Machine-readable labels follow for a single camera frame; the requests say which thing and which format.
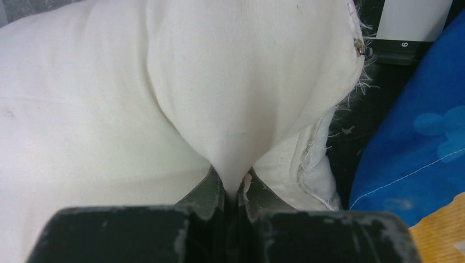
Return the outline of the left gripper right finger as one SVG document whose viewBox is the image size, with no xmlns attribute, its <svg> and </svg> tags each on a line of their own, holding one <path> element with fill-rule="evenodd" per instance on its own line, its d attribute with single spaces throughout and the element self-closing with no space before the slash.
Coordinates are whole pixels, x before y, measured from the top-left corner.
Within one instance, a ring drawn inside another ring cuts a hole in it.
<svg viewBox="0 0 465 263">
<path fill-rule="evenodd" d="M 295 210 L 253 170 L 239 190 L 239 262 L 420 262 L 394 214 Z"/>
</svg>

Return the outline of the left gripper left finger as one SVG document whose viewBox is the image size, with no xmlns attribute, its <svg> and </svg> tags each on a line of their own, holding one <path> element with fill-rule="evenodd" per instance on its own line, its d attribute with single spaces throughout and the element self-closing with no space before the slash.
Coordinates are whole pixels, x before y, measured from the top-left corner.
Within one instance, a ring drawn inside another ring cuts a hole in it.
<svg viewBox="0 0 465 263">
<path fill-rule="evenodd" d="M 28 262 L 224 262 L 224 190 L 214 169 L 174 205 L 66 208 Z"/>
</svg>

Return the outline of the blue yellow pillowcase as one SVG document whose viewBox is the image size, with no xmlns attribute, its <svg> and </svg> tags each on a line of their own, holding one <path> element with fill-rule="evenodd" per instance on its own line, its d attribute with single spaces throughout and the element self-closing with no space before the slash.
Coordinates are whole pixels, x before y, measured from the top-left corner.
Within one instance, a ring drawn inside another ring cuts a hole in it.
<svg viewBox="0 0 465 263">
<path fill-rule="evenodd" d="M 464 262 L 464 13 L 429 48 L 365 148 L 348 208 L 396 214 L 423 262 Z"/>
</svg>

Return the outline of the white pillow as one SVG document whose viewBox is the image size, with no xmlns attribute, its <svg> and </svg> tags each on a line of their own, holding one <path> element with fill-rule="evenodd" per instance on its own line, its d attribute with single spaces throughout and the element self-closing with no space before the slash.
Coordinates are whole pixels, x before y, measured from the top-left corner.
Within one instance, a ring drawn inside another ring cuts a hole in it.
<svg viewBox="0 0 465 263">
<path fill-rule="evenodd" d="M 253 169 L 341 207 L 326 154 L 366 45 L 353 1 L 81 1 L 1 28 L 1 262 L 67 207 L 174 204 Z"/>
</svg>

